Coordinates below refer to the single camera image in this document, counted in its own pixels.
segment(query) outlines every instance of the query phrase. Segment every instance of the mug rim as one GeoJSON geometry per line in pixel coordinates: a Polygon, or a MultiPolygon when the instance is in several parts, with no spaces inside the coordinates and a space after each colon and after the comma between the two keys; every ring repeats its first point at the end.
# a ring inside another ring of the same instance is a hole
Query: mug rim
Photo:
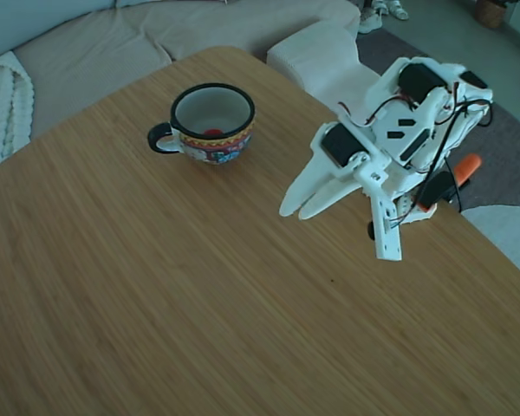
{"type": "Polygon", "coordinates": [[[187,136],[190,136],[194,139],[200,139],[200,140],[223,140],[228,139],[231,136],[234,136],[235,134],[238,134],[242,132],[246,127],[248,127],[252,121],[254,120],[254,117],[256,115],[256,107],[254,105],[254,101],[251,99],[251,97],[245,93],[241,88],[235,87],[231,84],[224,84],[222,82],[207,82],[206,84],[198,84],[194,87],[188,88],[183,93],[181,93],[173,102],[172,109],[171,109],[171,119],[172,119],[172,126],[179,130],[181,133],[186,134],[187,136]],[[230,89],[231,91],[234,91],[238,94],[240,94],[249,104],[250,109],[250,115],[245,123],[243,123],[241,126],[239,126],[236,129],[233,129],[227,133],[223,134],[216,134],[216,135],[207,135],[203,133],[196,133],[188,128],[183,127],[179,121],[177,120],[177,116],[175,115],[177,107],[179,106],[179,103],[189,94],[195,93],[201,89],[207,89],[207,88],[225,88],[230,89]]]}

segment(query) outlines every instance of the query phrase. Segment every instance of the mug handle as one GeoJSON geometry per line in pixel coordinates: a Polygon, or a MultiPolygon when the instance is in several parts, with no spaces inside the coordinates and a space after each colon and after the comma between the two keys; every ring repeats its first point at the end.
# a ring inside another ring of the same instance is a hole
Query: mug handle
{"type": "Polygon", "coordinates": [[[170,123],[158,124],[157,126],[153,127],[150,132],[148,132],[148,145],[151,149],[158,153],[181,153],[181,145],[176,139],[162,143],[161,147],[158,145],[160,139],[173,135],[174,133],[170,123]]]}

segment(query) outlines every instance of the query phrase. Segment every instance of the colorful floral pattern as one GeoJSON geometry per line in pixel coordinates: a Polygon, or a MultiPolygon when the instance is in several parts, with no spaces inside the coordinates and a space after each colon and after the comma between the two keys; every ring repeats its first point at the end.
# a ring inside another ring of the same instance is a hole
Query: colorful floral pattern
{"type": "Polygon", "coordinates": [[[193,159],[221,165],[234,160],[249,145],[252,126],[227,139],[200,140],[182,135],[183,151],[193,159]]]}

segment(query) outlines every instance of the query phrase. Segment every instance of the sneaker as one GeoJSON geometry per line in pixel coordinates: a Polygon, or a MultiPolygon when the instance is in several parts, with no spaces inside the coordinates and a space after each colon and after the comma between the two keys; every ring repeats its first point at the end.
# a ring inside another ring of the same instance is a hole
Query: sneaker
{"type": "Polygon", "coordinates": [[[400,0],[387,0],[387,7],[391,16],[399,20],[408,20],[409,15],[406,10],[403,9],[400,0]]]}
{"type": "Polygon", "coordinates": [[[387,16],[389,14],[389,8],[384,0],[373,0],[372,9],[379,11],[382,16],[387,16]]]}
{"type": "Polygon", "coordinates": [[[358,28],[359,33],[363,35],[370,33],[376,29],[380,29],[383,26],[381,20],[381,13],[375,11],[371,7],[365,7],[361,14],[361,24],[358,28]]]}

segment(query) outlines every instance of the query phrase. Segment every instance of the white ottoman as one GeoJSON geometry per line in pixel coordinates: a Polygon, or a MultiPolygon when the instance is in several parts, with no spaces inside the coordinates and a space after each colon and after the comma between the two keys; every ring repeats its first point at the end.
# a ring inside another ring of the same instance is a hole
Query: white ottoman
{"type": "Polygon", "coordinates": [[[333,111],[342,102],[359,116],[365,113],[365,93],[380,78],[360,63],[354,36],[327,21],[278,43],[268,51],[267,63],[333,111]]]}

